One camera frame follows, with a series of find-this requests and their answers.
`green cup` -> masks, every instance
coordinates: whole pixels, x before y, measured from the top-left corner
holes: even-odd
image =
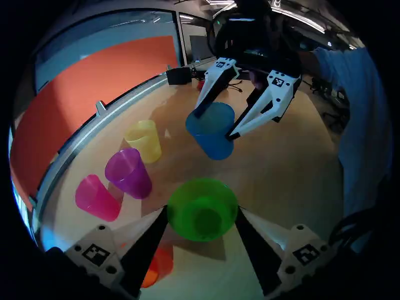
[[[168,221],[181,237],[209,242],[225,234],[235,223],[238,201],[225,184],[209,178],[181,185],[167,205]]]

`orange cup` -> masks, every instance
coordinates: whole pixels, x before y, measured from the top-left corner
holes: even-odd
[[[171,274],[173,267],[174,260],[171,254],[163,249],[157,248],[141,287],[151,287],[165,276]]]

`pink cup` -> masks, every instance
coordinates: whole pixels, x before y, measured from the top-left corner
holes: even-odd
[[[121,191],[136,199],[146,198],[152,191],[152,182],[138,150],[122,149],[105,166],[105,177]]]
[[[107,222],[118,217],[122,206],[94,174],[80,182],[75,192],[75,203],[81,210]]]

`black box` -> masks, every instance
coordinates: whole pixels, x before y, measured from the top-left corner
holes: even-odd
[[[189,67],[178,67],[166,71],[166,78],[170,86],[186,85],[192,82],[192,72]]]

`blue shirt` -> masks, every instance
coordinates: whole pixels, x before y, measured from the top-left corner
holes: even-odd
[[[371,208],[378,184],[392,163],[392,124],[385,90],[366,48],[314,52],[322,79],[345,90],[350,120],[339,144],[343,165],[344,216]]]

